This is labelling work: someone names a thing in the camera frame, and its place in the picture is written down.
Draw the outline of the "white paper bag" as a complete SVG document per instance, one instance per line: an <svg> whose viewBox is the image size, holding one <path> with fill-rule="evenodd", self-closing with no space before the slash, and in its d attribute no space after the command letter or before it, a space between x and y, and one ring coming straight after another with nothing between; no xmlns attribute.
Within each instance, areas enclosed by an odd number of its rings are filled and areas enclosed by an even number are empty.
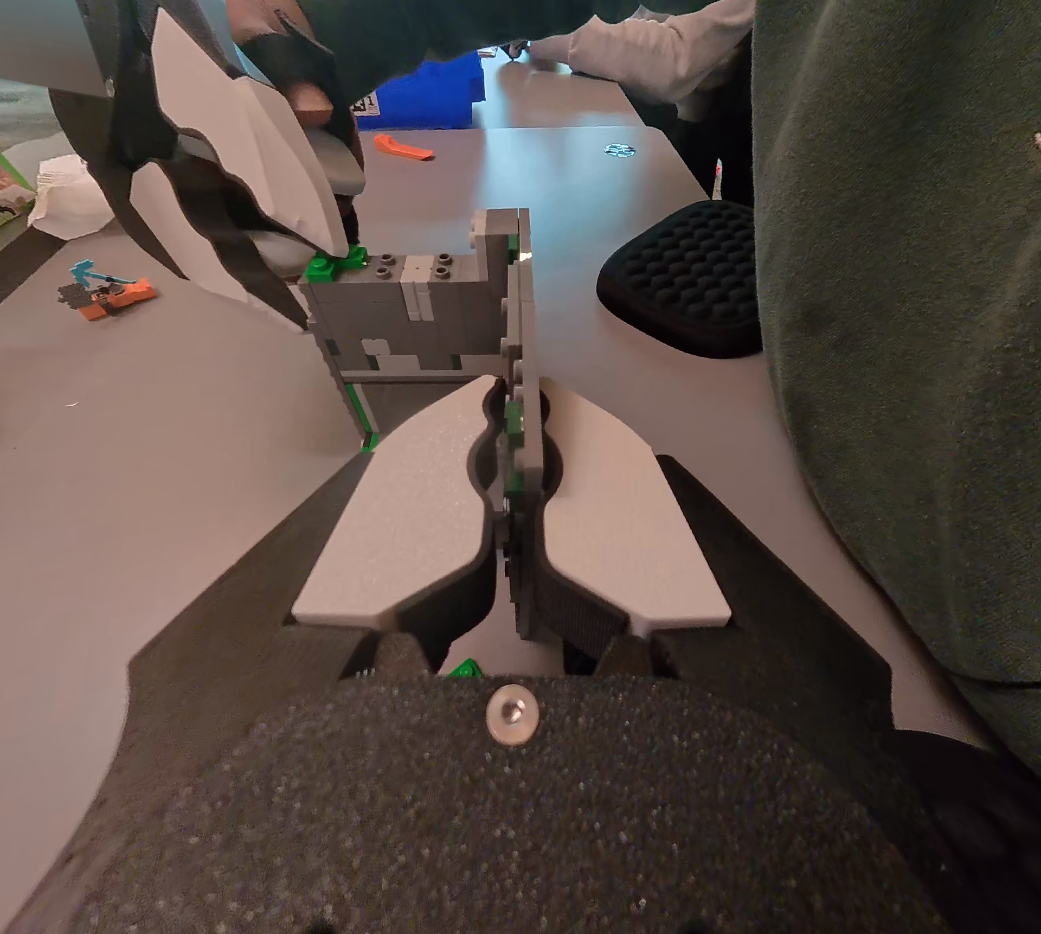
<svg viewBox="0 0 1041 934"><path fill-rule="evenodd" d="M35 200L28 218L31 227L69 241L98 232L113 218L103 191L77 154L39 165Z"/></svg>

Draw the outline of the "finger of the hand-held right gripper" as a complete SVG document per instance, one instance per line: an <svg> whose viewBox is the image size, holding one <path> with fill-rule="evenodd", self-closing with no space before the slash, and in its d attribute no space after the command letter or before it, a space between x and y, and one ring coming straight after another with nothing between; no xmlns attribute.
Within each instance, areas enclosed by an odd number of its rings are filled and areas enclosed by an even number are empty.
<svg viewBox="0 0 1041 934"><path fill-rule="evenodd" d="M293 332L308 314L293 289L316 253L261 214L240 183L202 158L152 159L133 174L129 201L180 274Z"/></svg>
<svg viewBox="0 0 1041 934"><path fill-rule="evenodd" d="M282 95L250 76L231 77L163 8L151 50L166 119L204 140L268 219L319 250L345 256L349 244L333 192Z"/></svg>

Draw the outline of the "another person's forearm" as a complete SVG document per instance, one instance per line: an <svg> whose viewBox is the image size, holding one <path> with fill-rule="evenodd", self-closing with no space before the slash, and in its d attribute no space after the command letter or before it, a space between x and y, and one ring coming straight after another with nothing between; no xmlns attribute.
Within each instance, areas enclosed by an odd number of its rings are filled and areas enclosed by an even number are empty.
<svg viewBox="0 0 1041 934"><path fill-rule="evenodd" d="M592 16L572 33L531 42L529 56L614 81L650 103L674 104L681 120L701 123L733 75L756 2L719 0L681 16L640 7L617 24Z"/></svg>

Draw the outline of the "green toy brick set box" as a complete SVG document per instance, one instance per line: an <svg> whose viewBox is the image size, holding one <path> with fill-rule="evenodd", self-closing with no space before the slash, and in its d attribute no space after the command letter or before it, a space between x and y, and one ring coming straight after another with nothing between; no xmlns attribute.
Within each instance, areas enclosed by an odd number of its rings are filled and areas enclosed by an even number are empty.
<svg viewBox="0 0 1041 934"><path fill-rule="evenodd" d="M1 226L28 214L36 198L33 185L1 154Z"/></svg>

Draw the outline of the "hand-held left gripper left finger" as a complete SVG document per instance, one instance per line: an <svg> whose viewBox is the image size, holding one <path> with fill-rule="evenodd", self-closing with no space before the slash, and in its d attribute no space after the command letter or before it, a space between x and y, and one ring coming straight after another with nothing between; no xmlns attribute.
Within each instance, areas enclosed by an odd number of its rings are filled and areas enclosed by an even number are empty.
<svg viewBox="0 0 1041 934"><path fill-rule="evenodd" d="M405 632L433 668L496 598L493 422L482 376L399 425L369 454L301 592L301 625Z"/></svg>

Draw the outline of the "green corner brick plate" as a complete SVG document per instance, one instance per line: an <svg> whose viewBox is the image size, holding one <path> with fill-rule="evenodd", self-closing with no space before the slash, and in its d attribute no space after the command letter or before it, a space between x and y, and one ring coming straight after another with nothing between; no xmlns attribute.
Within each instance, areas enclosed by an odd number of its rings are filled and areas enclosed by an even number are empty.
<svg viewBox="0 0 1041 934"><path fill-rule="evenodd" d="M345 274L356 273L369 266L369 249L354 246L348 255L338 257L325 253L314 255L305 267L301 282L308 284L332 283Z"/></svg>

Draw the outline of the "blue plastic bin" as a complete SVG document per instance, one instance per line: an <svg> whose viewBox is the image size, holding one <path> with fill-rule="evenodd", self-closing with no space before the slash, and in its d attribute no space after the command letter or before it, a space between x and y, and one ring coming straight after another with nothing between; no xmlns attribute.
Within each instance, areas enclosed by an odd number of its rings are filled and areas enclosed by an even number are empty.
<svg viewBox="0 0 1041 934"><path fill-rule="evenodd" d="M477 51L447 62L426 61L375 89L352 107L362 131L460 130L473 125L473 105L485 100Z"/></svg>

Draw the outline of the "grey brick build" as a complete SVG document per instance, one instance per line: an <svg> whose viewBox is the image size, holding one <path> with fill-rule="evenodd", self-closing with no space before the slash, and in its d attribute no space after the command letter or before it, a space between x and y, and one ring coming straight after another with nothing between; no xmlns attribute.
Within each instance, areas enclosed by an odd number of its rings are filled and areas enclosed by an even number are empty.
<svg viewBox="0 0 1041 934"><path fill-rule="evenodd" d="M544 478L530 212L479 210L469 239L464 253L372 255L363 270L303 292L312 331L364 435L348 466L345 506L369 454L393 429L479 377L499 379L488 490L497 584L504 561L522 604L532 594L531 536Z"/></svg>

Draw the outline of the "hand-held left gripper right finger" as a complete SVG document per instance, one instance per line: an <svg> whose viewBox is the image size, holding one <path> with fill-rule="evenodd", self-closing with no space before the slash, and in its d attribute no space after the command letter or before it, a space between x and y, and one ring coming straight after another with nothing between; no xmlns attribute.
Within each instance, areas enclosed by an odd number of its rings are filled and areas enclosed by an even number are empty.
<svg viewBox="0 0 1041 934"><path fill-rule="evenodd" d="M552 379L541 394L533 602L545 626L593 659L624 635L723 627L731 607L652 448Z"/></svg>

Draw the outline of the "small orange brick figure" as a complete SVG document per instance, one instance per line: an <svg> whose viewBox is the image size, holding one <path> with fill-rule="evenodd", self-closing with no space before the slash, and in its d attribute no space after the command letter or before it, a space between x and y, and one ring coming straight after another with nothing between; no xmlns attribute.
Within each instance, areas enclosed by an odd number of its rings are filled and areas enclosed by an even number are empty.
<svg viewBox="0 0 1041 934"><path fill-rule="evenodd" d="M71 266L73 281L59 286L59 302L88 321L118 315L122 310L158 297L145 279L127 279L96 271L84 259Z"/></svg>

